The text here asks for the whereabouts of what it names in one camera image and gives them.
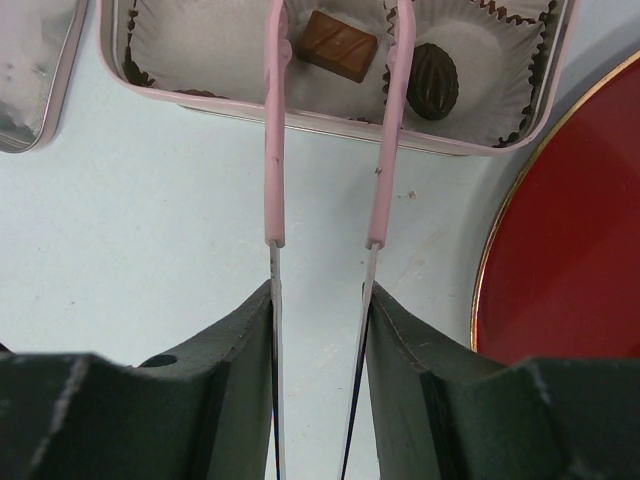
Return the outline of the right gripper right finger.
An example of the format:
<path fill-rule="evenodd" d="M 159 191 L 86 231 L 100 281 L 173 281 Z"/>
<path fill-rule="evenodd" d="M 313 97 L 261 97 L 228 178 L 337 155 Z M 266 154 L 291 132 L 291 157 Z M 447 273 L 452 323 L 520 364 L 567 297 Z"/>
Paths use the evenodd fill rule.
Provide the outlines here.
<path fill-rule="evenodd" d="M 639 363 L 530 358 L 506 366 L 380 286 L 366 363 L 384 479 L 635 479 Z"/>

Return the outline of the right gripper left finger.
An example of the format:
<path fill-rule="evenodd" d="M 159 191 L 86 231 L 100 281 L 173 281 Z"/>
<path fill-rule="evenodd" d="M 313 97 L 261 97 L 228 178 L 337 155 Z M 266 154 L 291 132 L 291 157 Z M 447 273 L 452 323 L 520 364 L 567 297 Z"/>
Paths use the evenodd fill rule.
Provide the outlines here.
<path fill-rule="evenodd" d="M 137 367 L 1 353 L 5 479 L 261 479 L 272 421 L 268 284 Z"/>

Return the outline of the red round plate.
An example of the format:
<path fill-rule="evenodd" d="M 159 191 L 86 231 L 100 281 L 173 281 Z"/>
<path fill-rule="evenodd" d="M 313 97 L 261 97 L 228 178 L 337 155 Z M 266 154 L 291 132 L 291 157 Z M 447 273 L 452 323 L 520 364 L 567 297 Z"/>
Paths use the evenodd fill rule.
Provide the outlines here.
<path fill-rule="evenodd" d="M 639 58 L 587 90 L 506 194 L 483 249 L 471 347 L 529 356 L 639 354 Z"/>

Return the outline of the dark oval chocolate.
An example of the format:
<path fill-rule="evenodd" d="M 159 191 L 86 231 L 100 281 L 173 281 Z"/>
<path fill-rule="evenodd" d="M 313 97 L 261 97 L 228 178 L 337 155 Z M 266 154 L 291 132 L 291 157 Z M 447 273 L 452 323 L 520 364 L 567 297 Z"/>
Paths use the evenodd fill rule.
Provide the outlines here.
<path fill-rule="evenodd" d="M 459 76 L 450 55 L 425 43 L 414 49 L 406 98 L 420 117 L 438 121 L 453 110 L 459 95 Z"/>

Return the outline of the pink chocolate tin box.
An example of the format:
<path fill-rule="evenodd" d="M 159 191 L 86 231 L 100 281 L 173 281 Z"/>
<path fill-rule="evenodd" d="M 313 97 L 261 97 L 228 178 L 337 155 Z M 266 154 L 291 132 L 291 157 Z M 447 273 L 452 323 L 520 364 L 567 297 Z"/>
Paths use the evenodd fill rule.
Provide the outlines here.
<path fill-rule="evenodd" d="M 399 143 L 490 156 L 544 125 L 575 1 L 415 1 Z M 266 27 L 282 28 L 286 124 L 377 142 L 400 26 L 394 1 L 102 1 L 99 43 L 122 86 L 196 111 L 260 121 Z"/>

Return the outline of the pink metal tongs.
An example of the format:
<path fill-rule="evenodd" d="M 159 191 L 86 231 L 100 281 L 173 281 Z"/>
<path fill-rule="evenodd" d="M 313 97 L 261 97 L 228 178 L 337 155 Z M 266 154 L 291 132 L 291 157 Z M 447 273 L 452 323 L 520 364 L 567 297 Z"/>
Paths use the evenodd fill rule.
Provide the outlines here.
<path fill-rule="evenodd" d="M 344 434 L 339 477 L 346 476 L 348 459 L 356 420 L 356 412 L 365 360 L 368 331 L 368 311 L 379 251 L 385 246 L 394 181 L 399 135 L 403 123 L 404 105 L 416 40 L 415 15 L 410 0 L 396 3 L 394 43 L 387 55 L 390 84 L 382 122 L 379 160 L 376 169 L 376 189 L 371 209 L 368 236 L 369 250 L 366 276 L 362 288 L 357 351 L 352 371 L 349 415 Z M 286 38 L 288 17 L 282 1 L 272 1 L 266 17 L 265 65 L 265 172 L 264 172 L 264 224 L 265 242 L 270 252 L 272 321 L 272 399 L 273 432 L 275 442 L 276 473 L 286 477 L 285 418 L 283 401 L 284 373 L 282 364 L 282 285 L 280 249 L 285 245 L 285 71 L 292 58 L 292 47 Z"/>

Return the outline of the brown rectangular chocolate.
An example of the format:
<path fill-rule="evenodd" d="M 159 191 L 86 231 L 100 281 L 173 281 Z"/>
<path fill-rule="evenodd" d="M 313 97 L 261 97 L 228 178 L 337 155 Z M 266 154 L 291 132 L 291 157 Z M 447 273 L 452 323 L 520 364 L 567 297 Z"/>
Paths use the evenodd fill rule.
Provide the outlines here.
<path fill-rule="evenodd" d="M 376 36 L 314 10 L 295 53 L 299 60 L 360 84 L 377 49 Z"/>

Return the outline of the silver tin lid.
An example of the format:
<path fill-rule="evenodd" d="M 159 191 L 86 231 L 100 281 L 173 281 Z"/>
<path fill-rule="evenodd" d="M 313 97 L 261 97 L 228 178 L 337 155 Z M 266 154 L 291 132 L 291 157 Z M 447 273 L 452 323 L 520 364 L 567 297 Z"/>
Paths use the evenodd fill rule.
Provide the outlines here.
<path fill-rule="evenodd" d="M 80 0 L 1 3 L 2 152 L 54 138 L 87 7 Z"/>

